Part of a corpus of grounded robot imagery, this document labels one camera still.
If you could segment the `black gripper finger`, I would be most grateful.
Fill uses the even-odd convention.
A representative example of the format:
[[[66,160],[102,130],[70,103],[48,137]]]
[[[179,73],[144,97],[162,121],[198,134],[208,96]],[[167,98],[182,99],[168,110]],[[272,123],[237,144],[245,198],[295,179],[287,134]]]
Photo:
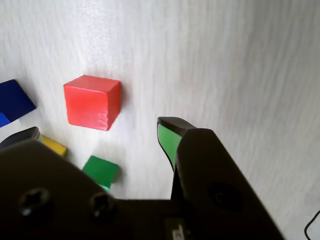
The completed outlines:
[[[37,127],[0,144],[3,240],[130,240],[112,198],[40,140]]]
[[[278,227],[215,132],[179,117],[157,119],[157,138],[182,191],[197,240],[281,240]]]

